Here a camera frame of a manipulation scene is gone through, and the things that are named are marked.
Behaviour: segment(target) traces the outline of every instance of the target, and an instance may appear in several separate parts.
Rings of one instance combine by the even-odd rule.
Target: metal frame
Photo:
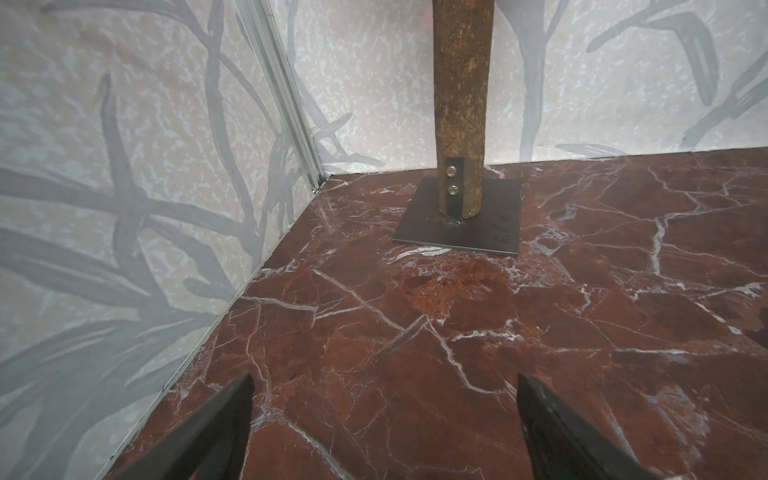
[[[248,42],[259,58],[270,85],[280,120],[313,192],[326,180],[309,123],[301,106],[299,91],[293,81],[293,69],[280,41],[269,0],[235,0]]]

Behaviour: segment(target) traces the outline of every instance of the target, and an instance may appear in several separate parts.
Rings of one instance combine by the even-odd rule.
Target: marble tile
[[[764,478],[768,149],[492,167],[517,258],[393,243],[430,173],[332,177],[115,468],[250,372],[244,478],[532,478],[524,372],[662,478]]]

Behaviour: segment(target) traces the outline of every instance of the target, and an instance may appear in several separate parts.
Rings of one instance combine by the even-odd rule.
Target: tree bark
[[[465,158],[463,218],[477,215],[482,201],[493,9],[494,0],[432,0],[438,201],[446,214],[445,159]]]

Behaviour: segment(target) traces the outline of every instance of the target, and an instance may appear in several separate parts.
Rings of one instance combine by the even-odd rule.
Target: metal bracket
[[[445,159],[445,176],[448,189],[448,202],[445,214],[457,222],[464,217],[464,157]]]
[[[438,179],[427,177],[413,195],[392,239],[395,242],[515,256],[520,246],[521,187],[522,180],[519,178],[484,178],[480,213],[457,221],[440,213]],[[458,192],[449,195],[451,197],[458,197]],[[462,207],[460,201],[456,203],[458,208]]]

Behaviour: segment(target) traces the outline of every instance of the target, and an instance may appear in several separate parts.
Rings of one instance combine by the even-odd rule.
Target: wallpaper
[[[434,167],[431,0],[270,0],[331,173]],[[768,144],[766,0],[497,0],[487,164]]]
[[[237,22],[0,2],[0,478],[97,477],[309,203]]]

